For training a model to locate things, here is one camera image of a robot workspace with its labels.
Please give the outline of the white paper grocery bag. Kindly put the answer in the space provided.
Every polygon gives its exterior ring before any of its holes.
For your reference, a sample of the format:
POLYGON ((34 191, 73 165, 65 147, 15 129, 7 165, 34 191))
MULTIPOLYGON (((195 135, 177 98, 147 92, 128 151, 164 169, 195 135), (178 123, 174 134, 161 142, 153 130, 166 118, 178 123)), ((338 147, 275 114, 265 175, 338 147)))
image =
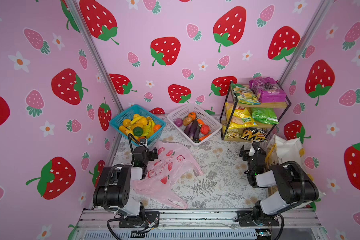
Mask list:
POLYGON ((266 152, 266 171, 269 171, 273 165, 295 161, 302 167, 305 173, 308 173, 308 168, 304 165, 305 149, 299 139, 284 140, 277 135, 273 135, 268 142, 266 152))

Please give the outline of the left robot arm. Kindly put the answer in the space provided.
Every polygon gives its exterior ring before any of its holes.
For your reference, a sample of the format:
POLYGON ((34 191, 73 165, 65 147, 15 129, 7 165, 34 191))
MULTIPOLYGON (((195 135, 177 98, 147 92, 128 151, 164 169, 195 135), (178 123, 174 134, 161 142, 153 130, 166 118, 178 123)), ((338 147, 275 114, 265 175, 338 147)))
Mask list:
POLYGON ((105 167, 93 194, 93 204, 120 214, 122 220, 142 224, 146 221, 144 205, 130 198, 131 182, 148 176, 148 163, 158 159, 158 150, 148 149, 146 141, 132 148, 130 164, 105 167))

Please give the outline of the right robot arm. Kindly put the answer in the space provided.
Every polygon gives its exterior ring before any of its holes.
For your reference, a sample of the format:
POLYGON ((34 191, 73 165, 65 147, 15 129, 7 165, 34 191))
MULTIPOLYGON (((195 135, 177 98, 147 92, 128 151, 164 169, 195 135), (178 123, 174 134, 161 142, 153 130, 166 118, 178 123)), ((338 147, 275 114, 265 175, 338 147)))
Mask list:
POLYGON ((319 198, 318 188, 297 162, 272 165, 266 171, 266 152, 259 142, 253 142, 250 150, 241 147, 239 156, 247 162, 245 175, 251 187, 277 187, 274 194, 256 202, 250 213, 238 212, 235 221, 240 226, 278 226, 278 215, 319 198))

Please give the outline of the pink plastic grocery bag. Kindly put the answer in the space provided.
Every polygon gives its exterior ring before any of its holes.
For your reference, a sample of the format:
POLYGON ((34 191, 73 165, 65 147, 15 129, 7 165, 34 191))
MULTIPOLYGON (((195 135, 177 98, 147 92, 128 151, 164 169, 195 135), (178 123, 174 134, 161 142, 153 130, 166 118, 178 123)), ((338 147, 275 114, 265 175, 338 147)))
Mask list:
POLYGON ((158 141, 154 147, 158 150, 158 158, 148 163, 144 179, 131 181, 132 189, 164 205, 187 209, 188 204, 172 191, 172 186, 190 170, 202 176, 204 173, 199 163, 185 145, 158 141))

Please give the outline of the green chips bag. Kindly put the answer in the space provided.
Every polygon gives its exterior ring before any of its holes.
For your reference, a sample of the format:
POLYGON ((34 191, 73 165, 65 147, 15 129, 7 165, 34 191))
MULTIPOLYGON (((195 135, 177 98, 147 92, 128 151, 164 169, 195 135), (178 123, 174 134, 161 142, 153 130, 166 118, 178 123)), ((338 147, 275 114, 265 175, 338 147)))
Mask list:
POLYGON ((277 125, 278 117, 272 108, 251 108, 252 118, 259 123, 277 125))

